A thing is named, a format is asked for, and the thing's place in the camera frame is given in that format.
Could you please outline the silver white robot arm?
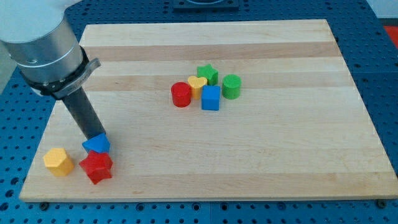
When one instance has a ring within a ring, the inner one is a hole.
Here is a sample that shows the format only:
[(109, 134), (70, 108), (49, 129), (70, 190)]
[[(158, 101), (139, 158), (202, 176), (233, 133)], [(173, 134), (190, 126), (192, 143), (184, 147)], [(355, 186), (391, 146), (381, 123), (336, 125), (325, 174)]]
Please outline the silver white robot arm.
[(101, 64), (89, 60), (65, 15), (76, 0), (1, 0), (1, 43), (31, 88), (59, 100)]

